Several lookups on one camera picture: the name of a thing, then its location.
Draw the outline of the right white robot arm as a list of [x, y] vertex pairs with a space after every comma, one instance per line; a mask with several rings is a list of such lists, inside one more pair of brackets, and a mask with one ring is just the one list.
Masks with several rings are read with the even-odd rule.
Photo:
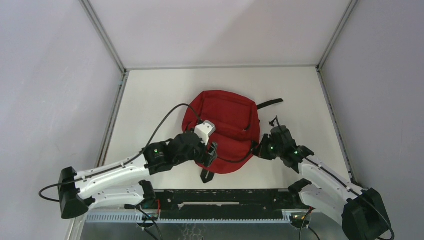
[[261, 159], [281, 159], [301, 176], [289, 188], [289, 203], [317, 210], [339, 224], [349, 240], [395, 238], [386, 207], [378, 191], [363, 188], [332, 170], [304, 145], [297, 145], [285, 126], [264, 134], [253, 154]]

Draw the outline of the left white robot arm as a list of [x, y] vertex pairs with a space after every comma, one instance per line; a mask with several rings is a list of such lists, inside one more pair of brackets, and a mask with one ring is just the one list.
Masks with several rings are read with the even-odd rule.
[[92, 209], [114, 205], [153, 207], [157, 196], [146, 178], [187, 161], [209, 167], [218, 157], [218, 144], [208, 139], [186, 131], [152, 143], [119, 162], [83, 171], [62, 169], [57, 187], [61, 218], [73, 219]]

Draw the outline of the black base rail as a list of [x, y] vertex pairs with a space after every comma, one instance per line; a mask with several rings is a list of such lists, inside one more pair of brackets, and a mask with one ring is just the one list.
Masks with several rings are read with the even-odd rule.
[[305, 211], [288, 189], [165, 189], [126, 210], [141, 209], [163, 221], [284, 220], [286, 211]]

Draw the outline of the red student backpack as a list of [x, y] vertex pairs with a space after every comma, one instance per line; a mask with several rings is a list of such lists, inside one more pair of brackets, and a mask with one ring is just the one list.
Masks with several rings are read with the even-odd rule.
[[182, 120], [182, 130], [193, 130], [198, 119], [210, 121], [215, 132], [210, 142], [217, 143], [217, 158], [202, 168], [200, 178], [209, 183], [216, 174], [224, 175], [240, 170], [253, 156], [260, 144], [261, 129], [258, 111], [271, 105], [282, 103], [277, 98], [256, 104], [253, 100], [224, 90], [206, 90], [191, 103]]

